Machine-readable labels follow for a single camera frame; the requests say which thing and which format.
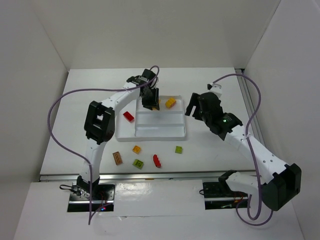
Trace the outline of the green lego brick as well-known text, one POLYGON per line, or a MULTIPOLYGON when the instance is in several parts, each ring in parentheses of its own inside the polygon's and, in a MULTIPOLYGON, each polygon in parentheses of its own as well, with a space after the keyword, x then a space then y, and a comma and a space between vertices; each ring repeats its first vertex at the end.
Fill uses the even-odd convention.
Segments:
POLYGON ((174 151, 176 154, 182 154, 183 152, 183 147, 182 146, 176 146, 175 147, 175 151, 174 151))
POLYGON ((135 159, 133 161, 132 165, 141 170, 143 168, 143 166, 144 166, 144 162, 139 160, 139 159, 135 159))

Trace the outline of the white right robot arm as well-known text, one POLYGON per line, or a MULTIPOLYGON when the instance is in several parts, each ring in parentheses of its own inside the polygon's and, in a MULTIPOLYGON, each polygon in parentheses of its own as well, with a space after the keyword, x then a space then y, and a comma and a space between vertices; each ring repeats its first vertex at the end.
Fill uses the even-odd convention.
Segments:
POLYGON ((185 115, 203 121, 213 134, 233 146, 246 159, 256 161, 261 180, 235 170, 229 170, 220 177, 220 182, 231 191, 248 195, 257 193, 264 205, 273 211, 280 210, 300 193, 301 168, 279 159, 247 133, 239 118, 223 111, 215 93, 193 93, 185 115))

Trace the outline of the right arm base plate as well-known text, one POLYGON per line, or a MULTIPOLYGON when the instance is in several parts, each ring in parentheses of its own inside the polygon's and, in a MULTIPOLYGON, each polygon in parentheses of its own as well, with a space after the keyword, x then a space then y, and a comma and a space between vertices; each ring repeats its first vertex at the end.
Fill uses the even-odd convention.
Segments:
POLYGON ((219 182, 203 182, 199 194, 204 197, 206 210, 247 208, 248 195, 226 190, 219 182))

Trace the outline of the yellow curved lego brick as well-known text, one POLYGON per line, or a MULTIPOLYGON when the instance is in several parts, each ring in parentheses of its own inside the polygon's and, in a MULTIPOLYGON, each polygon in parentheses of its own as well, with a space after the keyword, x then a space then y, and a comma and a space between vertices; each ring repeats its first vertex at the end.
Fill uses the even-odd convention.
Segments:
POLYGON ((165 107, 168 109, 171 109, 175 104, 176 104, 176 99, 173 97, 170 97, 166 102, 165 102, 165 107))

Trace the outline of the long red lego brick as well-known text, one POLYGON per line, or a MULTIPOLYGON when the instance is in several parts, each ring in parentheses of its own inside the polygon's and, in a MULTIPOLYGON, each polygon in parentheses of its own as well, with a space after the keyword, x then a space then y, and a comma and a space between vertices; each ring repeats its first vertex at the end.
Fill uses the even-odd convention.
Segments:
POLYGON ((154 165, 155 165, 157 168, 161 168, 161 167, 162 167, 161 162, 160 162, 159 157, 158 157, 157 154, 154 154, 153 157, 152 157, 152 159, 153 159, 154 165))

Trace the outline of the red curved lego brick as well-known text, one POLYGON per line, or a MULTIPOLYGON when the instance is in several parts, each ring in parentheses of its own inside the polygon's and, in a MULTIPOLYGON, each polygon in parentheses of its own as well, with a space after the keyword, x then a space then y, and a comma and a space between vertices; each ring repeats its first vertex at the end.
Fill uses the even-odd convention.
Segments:
POLYGON ((129 113, 128 111, 124 112, 123 116, 130 123, 132 123, 135 120, 134 116, 131 113, 129 113))

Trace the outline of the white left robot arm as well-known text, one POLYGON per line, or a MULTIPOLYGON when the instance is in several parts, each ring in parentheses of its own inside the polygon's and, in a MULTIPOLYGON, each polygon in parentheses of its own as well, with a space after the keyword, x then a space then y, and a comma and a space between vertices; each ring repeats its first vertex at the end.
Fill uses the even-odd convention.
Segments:
POLYGON ((152 73, 132 76, 125 85, 107 99, 89 104, 84 130, 87 138, 85 161, 77 177, 76 185, 93 198, 100 180, 100 164, 103 151, 116 129, 116 116, 130 102, 142 98, 144 108, 159 107, 159 89, 155 87, 157 76, 152 73))

